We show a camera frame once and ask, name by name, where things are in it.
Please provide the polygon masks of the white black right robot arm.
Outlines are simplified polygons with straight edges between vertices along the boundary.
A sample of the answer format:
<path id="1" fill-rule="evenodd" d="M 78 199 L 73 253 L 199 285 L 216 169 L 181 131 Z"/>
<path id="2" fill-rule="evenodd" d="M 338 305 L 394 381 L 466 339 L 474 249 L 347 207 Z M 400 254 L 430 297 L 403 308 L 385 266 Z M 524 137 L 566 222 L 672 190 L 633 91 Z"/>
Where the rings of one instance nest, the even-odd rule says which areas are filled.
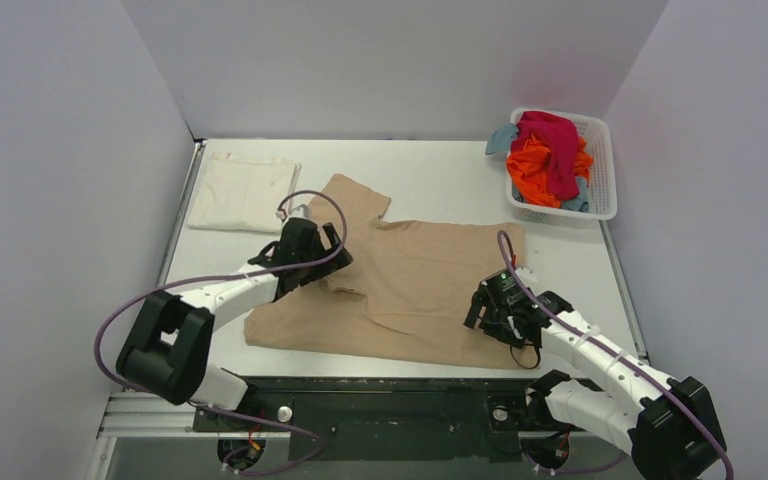
<path id="1" fill-rule="evenodd" d="M 552 370 L 525 390 L 537 428 L 572 426 L 628 455 L 646 479 L 696 479 L 727 446 L 710 392 L 624 351 L 561 296 L 525 288 L 519 272 L 482 280 L 464 324 L 509 346 L 548 350 L 585 376 Z"/>

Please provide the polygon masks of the tan beige t shirt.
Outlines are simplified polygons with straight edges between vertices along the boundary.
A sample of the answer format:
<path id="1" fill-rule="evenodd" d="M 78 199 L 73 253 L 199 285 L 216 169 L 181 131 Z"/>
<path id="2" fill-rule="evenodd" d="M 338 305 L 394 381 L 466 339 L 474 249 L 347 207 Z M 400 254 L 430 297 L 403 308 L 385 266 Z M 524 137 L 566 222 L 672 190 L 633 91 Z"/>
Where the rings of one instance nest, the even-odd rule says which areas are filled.
<path id="1" fill-rule="evenodd" d="M 390 198 L 342 174 L 323 192 L 343 212 L 315 197 L 312 217 L 346 219 L 353 261 L 254 309 L 244 321 L 247 344 L 487 369 L 534 361 L 533 350 L 513 359 L 503 343 L 463 324 L 479 283 L 504 266 L 498 231 L 521 249 L 522 226 L 386 222 Z"/>

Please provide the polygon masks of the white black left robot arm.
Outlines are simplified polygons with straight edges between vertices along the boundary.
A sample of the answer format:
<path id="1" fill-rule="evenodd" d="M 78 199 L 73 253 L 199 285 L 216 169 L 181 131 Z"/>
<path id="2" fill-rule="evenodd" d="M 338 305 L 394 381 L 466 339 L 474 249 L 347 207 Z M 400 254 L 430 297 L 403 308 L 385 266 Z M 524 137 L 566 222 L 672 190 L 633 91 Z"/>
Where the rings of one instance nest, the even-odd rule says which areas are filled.
<path id="1" fill-rule="evenodd" d="M 117 374 L 174 405 L 219 407 L 220 418 L 232 429 L 249 428 L 257 420 L 258 402 L 246 395 L 244 379 L 210 363 L 213 334 L 349 266 L 353 258 L 344 237 L 331 223 L 291 217 L 279 239 L 236 272 L 193 279 L 194 287 L 183 292 L 165 286 L 148 294 L 116 360 Z"/>

